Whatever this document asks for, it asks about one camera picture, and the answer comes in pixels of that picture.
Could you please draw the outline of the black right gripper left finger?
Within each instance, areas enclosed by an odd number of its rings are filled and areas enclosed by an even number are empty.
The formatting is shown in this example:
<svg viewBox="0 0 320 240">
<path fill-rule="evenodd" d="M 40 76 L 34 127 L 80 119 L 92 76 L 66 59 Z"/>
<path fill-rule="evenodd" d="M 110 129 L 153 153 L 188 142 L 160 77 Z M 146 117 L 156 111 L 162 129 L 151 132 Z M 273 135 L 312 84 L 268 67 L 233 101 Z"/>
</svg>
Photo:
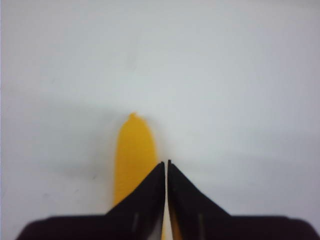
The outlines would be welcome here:
<svg viewBox="0 0 320 240">
<path fill-rule="evenodd" d="M 161 224 L 165 164 L 157 164 L 137 188 L 109 212 L 53 216 L 28 223 L 19 240 L 146 240 Z"/>
</svg>

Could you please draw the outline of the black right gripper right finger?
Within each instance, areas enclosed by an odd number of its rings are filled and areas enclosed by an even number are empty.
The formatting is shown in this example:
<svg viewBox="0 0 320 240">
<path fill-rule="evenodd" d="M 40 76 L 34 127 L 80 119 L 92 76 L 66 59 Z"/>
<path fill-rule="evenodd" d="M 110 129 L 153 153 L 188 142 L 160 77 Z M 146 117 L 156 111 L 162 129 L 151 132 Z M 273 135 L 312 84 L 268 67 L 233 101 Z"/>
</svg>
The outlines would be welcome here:
<svg viewBox="0 0 320 240">
<path fill-rule="evenodd" d="M 318 240 L 307 221 L 279 215 L 232 215 L 204 195 L 170 160 L 167 199 L 180 240 Z"/>
</svg>

